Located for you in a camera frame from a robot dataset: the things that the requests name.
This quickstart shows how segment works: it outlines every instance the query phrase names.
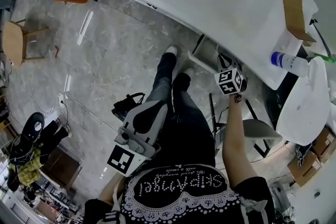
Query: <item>table leg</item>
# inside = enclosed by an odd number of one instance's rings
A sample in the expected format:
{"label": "table leg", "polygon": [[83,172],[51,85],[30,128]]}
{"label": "table leg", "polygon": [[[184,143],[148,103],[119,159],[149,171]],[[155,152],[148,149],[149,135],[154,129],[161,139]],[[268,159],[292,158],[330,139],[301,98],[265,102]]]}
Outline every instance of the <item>table leg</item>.
{"label": "table leg", "polygon": [[34,31],[34,32],[29,32],[29,33],[26,34],[26,36],[36,35],[36,34],[44,32],[46,30],[49,30],[49,28],[47,27],[45,29],[37,30],[37,31]]}
{"label": "table leg", "polygon": [[27,62],[27,61],[34,61],[34,60],[43,60],[44,57],[30,57],[30,58],[25,58],[23,59],[24,62]]}
{"label": "table leg", "polygon": [[23,19],[23,20],[18,20],[17,22],[15,22],[16,24],[19,24],[19,23],[22,23],[22,22],[25,22],[26,19]]}

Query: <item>person's arm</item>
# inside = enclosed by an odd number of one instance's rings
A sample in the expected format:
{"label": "person's arm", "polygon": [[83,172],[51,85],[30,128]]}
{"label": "person's arm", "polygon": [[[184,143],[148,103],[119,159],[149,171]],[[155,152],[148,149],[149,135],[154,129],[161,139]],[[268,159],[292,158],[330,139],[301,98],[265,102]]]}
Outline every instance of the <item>person's arm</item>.
{"label": "person's arm", "polygon": [[120,196],[122,191],[125,189],[125,177],[116,173],[111,180],[107,183],[105,188],[101,191],[98,199],[106,202],[109,205],[113,206],[113,193],[115,186],[118,185],[117,197]]}
{"label": "person's arm", "polygon": [[240,102],[235,101],[235,96],[235,94],[230,95],[222,150],[224,165],[232,188],[246,179],[257,176],[245,153],[245,136]]}

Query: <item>person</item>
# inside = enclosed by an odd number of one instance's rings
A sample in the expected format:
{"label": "person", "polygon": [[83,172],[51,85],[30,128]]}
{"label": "person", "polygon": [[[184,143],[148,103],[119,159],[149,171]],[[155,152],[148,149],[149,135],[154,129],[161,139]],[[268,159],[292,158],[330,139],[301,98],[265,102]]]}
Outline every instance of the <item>person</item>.
{"label": "person", "polygon": [[267,182],[257,176],[245,153],[241,96],[229,97],[222,150],[227,180],[215,168],[209,126],[187,93],[192,69],[172,83],[176,55],[177,48],[170,46],[162,56],[147,99],[164,100],[169,106],[158,137],[161,151],[130,178],[116,174],[99,199],[88,200],[84,224],[272,223],[274,205]]}
{"label": "person", "polygon": [[19,184],[30,186],[33,182],[39,180],[39,169],[47,162],[50,154],[61,140],[68,137],[69,134],[71,133],[66,130],[58,119],[49,123],[41,131],[30,160],[24,165],[10,163],[8,166],[8,188],[15,192]]}
{"label": "person", "polygon": [[0,0],[0,9],[5,9],[12,12],[15,5],[15,0]]}

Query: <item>white sneaker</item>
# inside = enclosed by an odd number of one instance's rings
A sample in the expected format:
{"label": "white sneaker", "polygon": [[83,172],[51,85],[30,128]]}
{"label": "white sneaker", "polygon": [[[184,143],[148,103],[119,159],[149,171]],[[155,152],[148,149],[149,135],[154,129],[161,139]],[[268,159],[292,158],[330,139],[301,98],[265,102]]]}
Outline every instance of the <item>white sneaker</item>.
{"label": "white sneaker", "polygon": [[195,69],[189,67],[186,70],[184,70],[183,73],[187,74],[192,79],[195,75]]}
{"label": "white sneaker", "polygon": [[170,52],[171,54],[177,56],[177,47],[176,46],[169,46],[165,52]]}

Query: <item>white lace trim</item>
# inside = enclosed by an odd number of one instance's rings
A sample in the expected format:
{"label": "white lace trim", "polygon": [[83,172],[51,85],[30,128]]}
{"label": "white lace trim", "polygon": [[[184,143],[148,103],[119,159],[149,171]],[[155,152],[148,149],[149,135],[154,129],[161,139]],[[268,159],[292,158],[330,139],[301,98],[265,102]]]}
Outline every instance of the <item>white lace trim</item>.
{"label": "white lace trim", "polygon": [[[239,194],[231,190],[229,185],[226,184],[227,190],[219,194],[195,197],[183,191],[179,198],[168,206],[162,208],[147,207],[139,203],[134,198],[134,187],[142,176],[152,170],[153,169],[149,169],[139,173],[138,175],[133,177],[128,184],[129,188],[125,194],[124,204],[122,204],[122,212],[125,213],[126,211],[128,211],[127,213],[134,218],[132,218],[132,220],[135,220],[135,217],[143,218],[144,220],[149,222],[157,221],[159,219],[171,220],[174,217],[176,218],[176,216],[181,217],[186,215],[186,212],[192,212],[197,210],[200,210],[204,214],[211,210],[223,212],[225,209],[227,209],[227,205],[229,205],[228,201],[236,201],[236,204],[240,203]],[[223,174],[221,172],[219,172],[219,174],[222,175],[222,177],[225,179],[225,183],[227,183],[227,180],[223,176]]]}

